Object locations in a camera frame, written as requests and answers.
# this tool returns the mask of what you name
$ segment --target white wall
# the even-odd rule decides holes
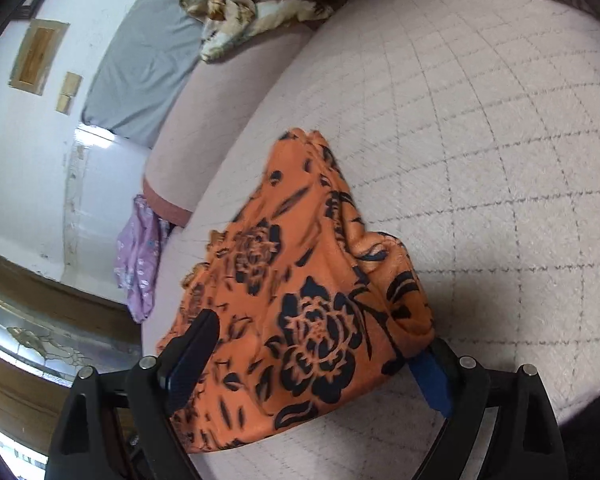
[[[110,135],[107,142],[90,142],[80,136],[87,149],[86,164],[75,203],[77,229],[67,227],[65,243],[74,237],[75,257],[65,255],[62,282],[117,301],[125,295],[113,279],[116,237],[129,219],[132,198],[141,192],[141,179],[149,149]]]
[[[45,1],[37,17],[67,22],[70,26],[54,59],[42,96],[8,86],[13,61],[27,30],[27,23],[11,22],[0,37],[0,254],[51,279],[60,280],[65,270],[63,205],[74,128],[98,64],[134,1]],[[67,71],[84,78],[69,116],[55,111],[58,92]],[[109,156],[108,164],[116,166],[128,159],[124,150],[118,150],[117,153],[120,154],[118,162]],[[138,160],[143,160],[137,153],[131,159],[133,161],[129,163],[136,169]],[[101,173],[108,174],[107,171],[104,169]],[[127,195],[131,189],[139,189],[137,179],[138,173],[141,173],[141,163],[139,170],[131,173],[127,177],[114,172],[100,179],[101,182],[107,181],[109,189],[102,189],[101,192],[110,200],[128,202],[125,209],[127,213],[131,199]],[[89,178],[89,175],[87,170],[85,178]],[[118,193],[111,189],[112,184],[118,184]],[[84,185],[85,190],[90,188],[89,182],[85,181]],[[104,202],[106,199],[102,198],[100,207]],[[100,214],[97,209],[84,212],[91,219]],[[80,236],[88,238],[88,231],[92,231],[94,240],[108,247],[108,242],[103,241],[102,237],[110,238],[112,227],[120,224],[120,221],[120,218],[113,219],[113,224],[110,222],[104,228],[104,234],[94,226],[97,222],[87,223]],[[88,244],[83,243],[82,246],[88,247]],[[99,283],[104,276],[109,276],[112,267],[112,263],[106,260],[110,250],[106,252],[101,254],[101,261],[97,261],[97,254],[92,254],[90,263],[84,269],[74,269],[74,274],[77,272],[85,276],[77,278],[74,275],[72,281],[78,288],[93,294],[120,300],[121,296],[115,291],[107,289],[103,292]],[[97,267],[100,274],[91,276],[89,266]],[[112,285],[112,279],[105,279],[107,286]]]

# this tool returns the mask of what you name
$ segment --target grid pattern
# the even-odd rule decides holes
[[[404,241],[457,354],[536,364],[560,420],[596,396],[595,19],[550,0],[352,0],[283,73],[174,236],[156,310],[290,126],[325,135],[368,228]],[[409,478],[440,422],[405,371],[299,428],[194,461],[217,478]],[[490,413],[465,478],[492,423]]]

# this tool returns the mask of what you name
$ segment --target black plastic mount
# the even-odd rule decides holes
[[[45,480],[200,479],[169,416],[187,402],[218,336],[218,316],[203,310],[160,357],[123,372],[100,375],[91,368],[87,377],[76,377],[52,437]],[[131,410],[140,452],[128,452],[117,408]]]
[[[202,313],[160,357],[131,370],[74,381],[49,451],[45,480],[198,480],[200,475],[173,431],[169,417],[189,399],[219,335],[218,316]],[[483,368],[461,358],[441,339],[427,349],[443,369],[453,397],[452,415],[413,480],[458,480],[486,408],[498,407],[478,480],[567,480],[564,449],[535,368],[516,372]],[[129,408],[138,445],[125,444],[116,410]]]
[[[460,478],[487,408],[498,408],[478,480],[568,480],[554,410],[535,367],[487,370],[458,359],[436,339],[429,348],[449,378],[454,410],[440,429],[413,480]]]

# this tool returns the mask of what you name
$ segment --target black flower pattern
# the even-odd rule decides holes
[[[287,130],[278,140],[295,140],[297,138],[298,136],[295,133]]]
[[[272,171],[271,174],[269,175],[269,183],[273,187],[276,187],[278,184],[280,184],[281,180],[282,180],[282,171],[280,171],[280,170]]]
[[[189,323],[192,323],[194,319],[200,314],[202,310],[202,300],[205,295],[205,286],[202,283],[197,283],[191,291],[191,301],[189,303]]]
[[[344,193],[341,191],[331,191],[327,195],[327,199],[325,200],[325,210],[324,215],[327,218],[330,218],[333,221],[333,232],[335,234],[336,240],[342,247],[342,250],[349,251],[349,245],[347,243],[347,239],[344,233],[344,226],[342,224],[342,205],[343,203],[349,203],[353,207],[355,207],[353,203],[353,199],[349,193]]]
[[[280,381],[295,397],[309,386],[329,404],[340,400],[356,369],[351,350],[363,339],[354,305],[307,277],[299,294],[285,294],[278,316],[286,342]]]
[[[344,180],[344,176],[343,176],[342,172],[340,171],[338,162],[336,161],[336,158],[333,156],[333,152],[331,151],[331,149],[328,146],[322,147],[322,159],[325,161],[325,163],[327,164],[327,166],[330,168],[331,171],[335,171],[337,174],[340,175],[340,178]]]
[[[282,250],[280,226],[262,219],[255,227],[235,235],[235,281],[245,283],[247,291],[257,296],[269,267]]]

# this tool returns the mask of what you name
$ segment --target metal screw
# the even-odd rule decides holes
[[[138,364],[140,365],[142,370],[148,370],[149,368],[153,368],[156,363],[157,363],[157,360],[154,356],[147,355],[146,357],[143,357],[142,359],[140,359],[140,362]]]
[[[81,379],[88,379],[92,375],[93,367],[91,366],[83,366],[82,368],[80,368],[80,371],[78,371],[78,377],[80,377]]]
[[[538,369],[533,365],[522,365],[522,371],[527,375],[537,375]]]
[[[462,368],[468,368],[469,370],[471,368],[475,368],[475,359],[473,357],[465,355],[464,357],[460,358],[460,366]]]

